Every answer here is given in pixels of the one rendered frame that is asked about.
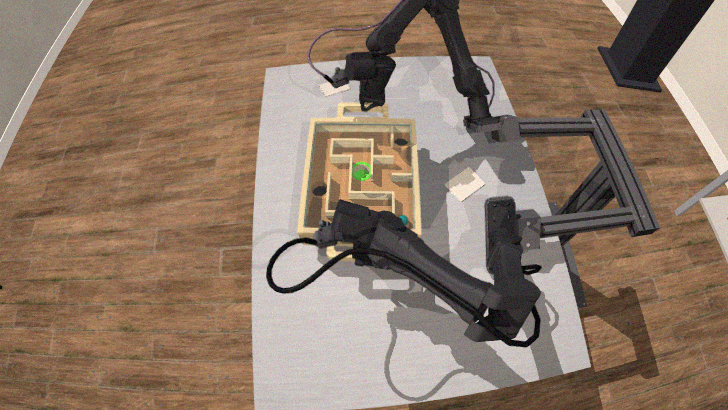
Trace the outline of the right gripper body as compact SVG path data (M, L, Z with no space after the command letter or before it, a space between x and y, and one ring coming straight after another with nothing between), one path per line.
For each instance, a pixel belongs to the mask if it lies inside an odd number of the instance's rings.
M345 69L334 73L334 82L348 79ZM383 106L385 103L385 87L387 82L380 82L373 79L356 80L360 82L360 99L362 102L375 102L377 106Z

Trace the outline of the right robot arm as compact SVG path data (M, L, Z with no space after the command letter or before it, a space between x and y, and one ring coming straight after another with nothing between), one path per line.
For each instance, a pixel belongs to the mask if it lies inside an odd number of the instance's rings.
M431 1L431 2L430 2ZM386 56L395 53L395 44L409 23L423 9L434 17L445 41L457 91L468 97L469 116L464 120L477 126L499 123L489 113L487 96L490 92L484 83L481 70L477 70L459 21L459 0L403 0L396 9L375 28L366 39L369 52L353 52L346 55L345 71L348 79L330 83L335 89L349 84L349 80L372 79L389 81L395 61ZM482 79L481 79L482 78ZM469 94L469 95L468 95ZM492 119L491 119L492 118Z

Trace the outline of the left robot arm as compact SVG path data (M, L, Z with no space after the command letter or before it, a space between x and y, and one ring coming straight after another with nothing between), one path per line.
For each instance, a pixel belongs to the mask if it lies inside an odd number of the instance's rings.
M370 244L370 249L403 260L417 273L388 258L368 254L375 267L407 276L446 302L469 324L464 335L475 342L499 340L475 317L478 310L484 315L488 308L485 318L494 327L500 326L495 328L509 339L514 339L541 295L540 289L524 277L522 237L515 235L513 200L488 203L487 267L494 274L494 285L467 274L439 256L390 211L378 212L339 199L332 228Z

